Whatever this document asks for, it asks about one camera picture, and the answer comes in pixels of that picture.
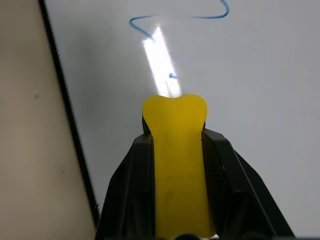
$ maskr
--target whiteboard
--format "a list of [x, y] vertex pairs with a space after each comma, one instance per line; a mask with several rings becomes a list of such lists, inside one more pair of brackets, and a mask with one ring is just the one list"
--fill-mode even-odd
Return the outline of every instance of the whiteboard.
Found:
[[[190, 17], [223, 14], [219, 0], [46, 5], [100, 209], [143, 132], [148, 94], [193, 93], [207, 102], [207, 128], [260, 174], [294, 233], [320, 236], [320, 1], [230, 0], [219, 19]], [[145, 15], [157, 16], [135, 24], [161, 46], [130, 26]]]

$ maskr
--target beige wall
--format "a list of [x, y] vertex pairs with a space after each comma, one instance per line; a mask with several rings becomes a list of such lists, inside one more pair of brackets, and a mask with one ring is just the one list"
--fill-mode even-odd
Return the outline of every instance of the beige wall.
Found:
[[94, 226], [37, 0], [0, 0], [0, 239]]

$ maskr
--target yellow silicone pad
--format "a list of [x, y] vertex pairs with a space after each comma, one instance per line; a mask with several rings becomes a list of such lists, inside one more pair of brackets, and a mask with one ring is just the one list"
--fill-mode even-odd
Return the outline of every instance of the yellow silicone pad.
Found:
[[192, 94], [157, 95], [144, 102], [142, 114], [154, 144], [156, 237], [213, 236], [201, 142], [206, 102]]

